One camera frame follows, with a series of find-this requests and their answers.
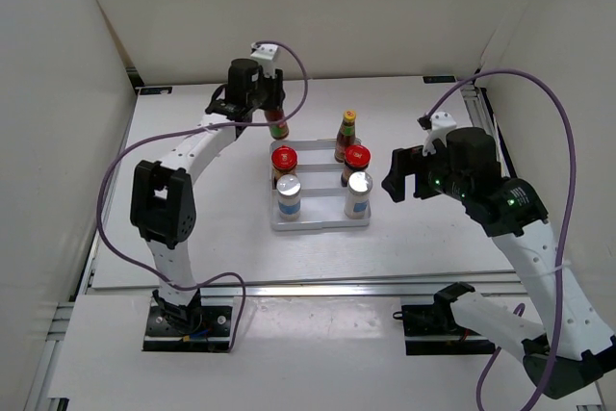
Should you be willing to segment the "silver-lid white shaker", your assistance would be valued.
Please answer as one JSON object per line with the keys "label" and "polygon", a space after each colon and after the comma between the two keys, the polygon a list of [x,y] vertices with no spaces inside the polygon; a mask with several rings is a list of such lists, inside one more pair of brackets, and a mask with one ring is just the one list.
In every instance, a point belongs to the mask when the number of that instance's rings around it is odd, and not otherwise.
{"label": "silver-lid white shaker", "polygon": [[370,205],[372,177],[366,171],[353,172],[347,181],[344,212],[348,218],[363,218]]}
{"label": "silver-lid white shaker", "polygon": [[286,221],[296,220],[301,208],[301,184],[293,174],[280,177],[276,183],[279,215]]}

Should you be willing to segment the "red-lid sauce jar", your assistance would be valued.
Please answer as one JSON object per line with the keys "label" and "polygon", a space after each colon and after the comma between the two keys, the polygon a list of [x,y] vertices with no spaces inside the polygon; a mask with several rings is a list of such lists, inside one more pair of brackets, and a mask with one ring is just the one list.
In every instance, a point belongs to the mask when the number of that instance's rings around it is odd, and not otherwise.
{"label": "red-lid sauce jar", "polygon": [[272,186],[275,188],[278,180],[285,175],[295,175],[297,153],[287,146],[281,145],[271,153]]}
{"label": "red-lid sauce jar", "polygon": [[341,184],[347,186],[350,175],[355,172],[365,171],[371,161],[370,150],[362,144],[350,145],[344,155],[344,167],[341,173]]}

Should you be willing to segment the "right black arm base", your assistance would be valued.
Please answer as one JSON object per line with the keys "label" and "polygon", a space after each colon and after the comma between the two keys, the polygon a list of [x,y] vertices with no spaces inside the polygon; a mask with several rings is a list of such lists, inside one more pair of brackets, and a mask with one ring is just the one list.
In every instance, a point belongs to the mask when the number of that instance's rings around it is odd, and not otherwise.
{"label": "right black arm base", "polygon": [[392,315],[403,327],[407,356],[491,355],[493,343],[467,328],[439,324],[431,305],[402,305]]}

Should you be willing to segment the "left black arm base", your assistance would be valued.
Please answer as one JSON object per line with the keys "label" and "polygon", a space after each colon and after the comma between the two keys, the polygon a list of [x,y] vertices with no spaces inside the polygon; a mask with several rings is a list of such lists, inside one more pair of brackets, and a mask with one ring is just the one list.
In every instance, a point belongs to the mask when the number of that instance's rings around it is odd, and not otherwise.
{"label": "left black arm base", "polygon": [[233,300],[203,297],[188,326],[170,321],[154,300],[144,329],[145,352],[228,353],[232,334]]}

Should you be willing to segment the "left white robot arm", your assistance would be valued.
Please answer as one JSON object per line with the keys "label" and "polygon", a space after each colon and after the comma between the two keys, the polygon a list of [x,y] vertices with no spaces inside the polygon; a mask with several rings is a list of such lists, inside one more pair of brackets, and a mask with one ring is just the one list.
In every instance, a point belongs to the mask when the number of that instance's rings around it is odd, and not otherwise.
{"label": "left white robot arm", "polygon": [[188,251],[196,222],[193,183],[240,136],[257,110],[264,112],[274,139],[286,138],[284,98],[283,71],[274,58],[254,52],[248,59],[235,59],[227,82],[215,91],[197,125],[199,132],[184,138],[162,159],[141,161],[135,167],[130,221],[162,275],[154,298],[181,334],[193,333],[202,321]]}

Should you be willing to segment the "tall yellow-cap sauce bottle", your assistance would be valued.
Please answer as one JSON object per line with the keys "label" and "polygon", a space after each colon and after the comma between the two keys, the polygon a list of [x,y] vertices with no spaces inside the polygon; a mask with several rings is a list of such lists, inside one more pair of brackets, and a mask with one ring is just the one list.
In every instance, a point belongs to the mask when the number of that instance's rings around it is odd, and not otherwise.
{"label": "tall yellow-cap sauce bottle", "polygon": [[275,140],[284,140],[289,136],[289,126],[284,120],[285,113],[282,108],[265,110],[264,115],[269,123],[269,133]]}
{"label": "tall yellow-cap sauce bottle", "polygon": [[345,110],[337,134],[334,150],[334,159],[338,163],[342,163],[344,161],[347,148],[355,144],[355,122],[356,112],[353,110]]}

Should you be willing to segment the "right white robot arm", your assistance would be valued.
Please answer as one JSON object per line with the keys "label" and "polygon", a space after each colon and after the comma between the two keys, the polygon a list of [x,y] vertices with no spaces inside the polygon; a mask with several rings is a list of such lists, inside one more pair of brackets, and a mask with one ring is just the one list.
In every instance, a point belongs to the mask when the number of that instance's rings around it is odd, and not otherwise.
{"label": "right white robot arm", "polygon": [[453,283],[430,305],[403,310],[413,334],[457,335],[470,330],[514,356],[533,384],[546,375],[548,398],[585,388],[615,368],[615,333],[601,319],[558,250],[548,212],[525,180],[502,175],[495,140],[480,128],[455,129],[435,141],[393,151],[382,188],[394,202],[405,198],[407,177],[414,197],[446,195],[461,202],[520,278],[540,321],[524,321],[481,295]]}

